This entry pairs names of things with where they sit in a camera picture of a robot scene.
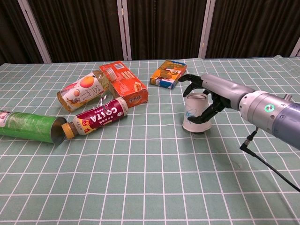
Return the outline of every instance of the green checkered tablecloth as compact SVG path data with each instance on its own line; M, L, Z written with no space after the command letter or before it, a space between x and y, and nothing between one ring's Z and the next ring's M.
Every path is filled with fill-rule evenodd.
M180 61L188 73L300 102L300 58ZM300 224L300 194L239 150L255 127L226 109L204 135L185 131L189 83L169 90L148 82L162 62L125 61L148 86L149 101L89 135L59 146L0 136L0 225ZM99 98L69 114L56 92L102 64L4 64L0 108L71 121ZM300 186L299 150L261 130L251 149Z

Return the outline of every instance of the background wall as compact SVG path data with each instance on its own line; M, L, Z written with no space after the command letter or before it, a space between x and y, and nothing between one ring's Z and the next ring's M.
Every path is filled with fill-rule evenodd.
M203 49L205 58L296 55L299 7L299 0L0 0L0 64L43 62L28 15L51 62L196 58Z

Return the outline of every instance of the orange snack box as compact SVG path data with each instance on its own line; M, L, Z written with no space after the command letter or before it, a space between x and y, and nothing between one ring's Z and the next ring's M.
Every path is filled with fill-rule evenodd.
M121 61L104 64L100 70L109 74L112 95L122 97L129 108L148 101L147 87Z

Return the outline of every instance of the yellow bottle cap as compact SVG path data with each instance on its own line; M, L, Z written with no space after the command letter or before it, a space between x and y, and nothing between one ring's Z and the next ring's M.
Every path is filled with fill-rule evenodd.
M75 137L69 123L64 123L63 125L61 125L61 128L64 130L67 139Z

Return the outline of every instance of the green beverage can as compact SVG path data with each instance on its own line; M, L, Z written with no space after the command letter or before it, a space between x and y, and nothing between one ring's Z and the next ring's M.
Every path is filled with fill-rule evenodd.
M0 135L60 144L65 139L63 117L40 116L0 109Z

